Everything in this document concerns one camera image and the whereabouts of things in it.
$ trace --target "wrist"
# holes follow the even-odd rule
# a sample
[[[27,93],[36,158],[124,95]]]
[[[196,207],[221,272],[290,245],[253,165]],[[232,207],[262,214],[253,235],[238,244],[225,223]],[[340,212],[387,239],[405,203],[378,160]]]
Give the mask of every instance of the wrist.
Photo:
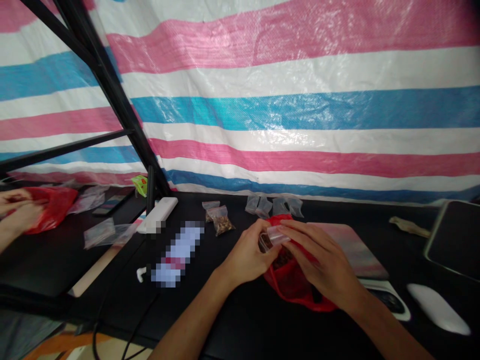
[[[231,272],[225,268],[224,264],[217,267],[211,274],[210,279],[215,282],[218,288],[230,294],[240,285],[232,276]]]
[[[357,296],[354,296],[355,301],[352,305],[345,309],[345,312],[356,322],[362,322],[364,319],[371,316],[376,305],[377,298],[373,296],[368,290],[363,289]]]

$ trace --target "white power bank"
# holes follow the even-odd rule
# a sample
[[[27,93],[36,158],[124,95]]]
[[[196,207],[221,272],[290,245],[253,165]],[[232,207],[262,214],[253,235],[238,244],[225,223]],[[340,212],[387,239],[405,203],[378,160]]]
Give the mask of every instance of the white power bank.
[[[158,222],[165,221],[178,203],[179,200],[176,197],[162,197],[146,216],[145,220],[136,228],[136,232],[140,234],[156,234],[157,228],[160,228]]]

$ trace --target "white mouse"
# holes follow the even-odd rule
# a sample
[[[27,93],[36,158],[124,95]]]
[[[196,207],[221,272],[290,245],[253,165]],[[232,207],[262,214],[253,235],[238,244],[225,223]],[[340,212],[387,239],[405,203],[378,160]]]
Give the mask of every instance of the white mouse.
[[[425,314],[439,328],[451,333],[470,335],[467,323],[452,309],[448,302],[435,290],[418,284],[406,286]]]

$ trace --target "white stripe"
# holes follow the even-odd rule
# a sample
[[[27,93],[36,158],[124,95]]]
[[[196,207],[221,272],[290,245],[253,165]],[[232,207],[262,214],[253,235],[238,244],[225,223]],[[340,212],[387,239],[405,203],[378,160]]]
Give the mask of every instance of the white stripe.
[[[174,185],[178,191],[180,192],[188,192],[188,193],[207,193],[207,194],[228,194],[228,195],[237,195],[237,196],[248,196],[250,195],[249,190],[241,190],[241,191],[227,191],[227,190],[219,190],[215,188],[206,187],[203,185],[191,184],[191,183],[183,183]],[[269,198],[278,198],[280,196],[289,195],[288,193],[264,193],[264,192],[257,192],[258,195],[264,195]],[[341,202],[341,203],[361,203],[361,204],[377,204],[377,205],[396,205],[396,206],[417,206],[417,207],[424,207],[424,206],[441,206],[446,199],[436,200],[429,204],[422,204],[416,202],[394,202],[394,201],[372,201],[372,200],[356,200],[351,198],[345,197],[331,197],[331,196],[311,196],[311,195],[297,195],[300,199],[303,200],[318,200],[318,201],[334,201],[334,202]]]
[[[480,128],[232,131],[191,123],[144,122],[149,138],[227,144],[241,151],[441,155],[480,152]]]
[[[58,91],[48,95],[2,101],[1,106],[0,121],[74,110],[104,108],[109,107],[110,104],[100,86],[90,86]]]
[[[108,132],[89,132],[89,133],[65,133],[61,135],[52,135],[45,137],[29,137],[15,140],[0,141],[1,153],[21,153],[28,151],[39,151],[53,148],[59,145],[73,143],[79,140],[93,138]],[[131,146],[127,136],[119,137],[106,142],[101,142],[97,145],[90,146],[91,148],[108,148],[117,146]]]
[[[173,158],[161,159],[168,170],[219,176],[226,179],[246,179],[259,184],[314,185],[327,188],[359,189],[372,191],[462,191],[480,184],[480,175],[466,176],[416,176],[389,178],[357,174],[327,174],[309,171],[249,171],[231,164]]]
[[[96,8],[107,33],[142,37],[150,34],[165,20],[211,22],[285,2],[286,0],[98,0]]]
[[[59,14],[56,17],[63,23]],[[22,26],[18,32],[0,33],[0,44],[4,49],[0,67],[30,64],[52,54],[72,51],[39,19]]]
[[[275,62],[122,75],[130,98],[248,98],[290,94],[480,85],[480,46],[382,51]]]
[[[124,163],[107,163],[107,162],[85,162],[74,161],[66,164],[43,163],[35,164],[19,168],[15,172],[49,174],[49,173],[66,173],[74,174],[78,172],[91,173],[110,173],[110,174],[127,174],[127,173],[146,173],[144,165],[141,162],[124,162]]]

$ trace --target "tablet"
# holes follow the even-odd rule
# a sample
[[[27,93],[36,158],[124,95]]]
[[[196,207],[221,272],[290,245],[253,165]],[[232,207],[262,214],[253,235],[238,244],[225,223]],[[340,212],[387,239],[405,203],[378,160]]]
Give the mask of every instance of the tablet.
[[[431,262],[480,281],[480,205],[445,203],[423,254]]]

